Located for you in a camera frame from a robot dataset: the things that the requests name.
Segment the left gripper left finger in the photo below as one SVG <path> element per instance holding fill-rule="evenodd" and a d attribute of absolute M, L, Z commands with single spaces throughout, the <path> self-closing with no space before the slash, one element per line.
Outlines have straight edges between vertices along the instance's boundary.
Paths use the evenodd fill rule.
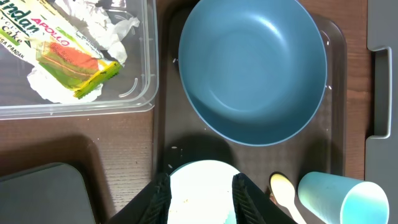
<path fill-rule="evenodd" d="M 159 174 L 107 224 L 167 224 L 171 199 L 170 176 Z"/>

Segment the light blue cup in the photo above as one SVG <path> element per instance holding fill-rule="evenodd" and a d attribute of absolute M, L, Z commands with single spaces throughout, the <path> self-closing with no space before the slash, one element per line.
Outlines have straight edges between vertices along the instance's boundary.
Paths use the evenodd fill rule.
<path fill-rule="evenodd" d="M 325 223 L 387 224 L 389 202 L 373 182 L 309 172 L 298 184 L 301 204 Z"/>

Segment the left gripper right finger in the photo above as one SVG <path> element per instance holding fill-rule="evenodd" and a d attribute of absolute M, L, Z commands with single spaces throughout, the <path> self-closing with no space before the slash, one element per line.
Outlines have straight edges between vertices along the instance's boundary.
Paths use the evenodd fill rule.
<path fill-rule="evenodd" d="M 232 180 L 237 224 L 296 224 L 246 174 Z"/>

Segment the large blue bowl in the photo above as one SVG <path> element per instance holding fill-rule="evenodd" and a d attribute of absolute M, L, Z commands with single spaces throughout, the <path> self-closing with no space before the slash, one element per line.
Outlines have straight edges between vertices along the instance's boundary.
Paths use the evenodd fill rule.
<path fill-rule="evenodd" d="M 320 31 L 297 0 L 200 0 L 180 36 L 183 89 L 216 133 L 286 141 L 315 116 L 328 78 Z"/>

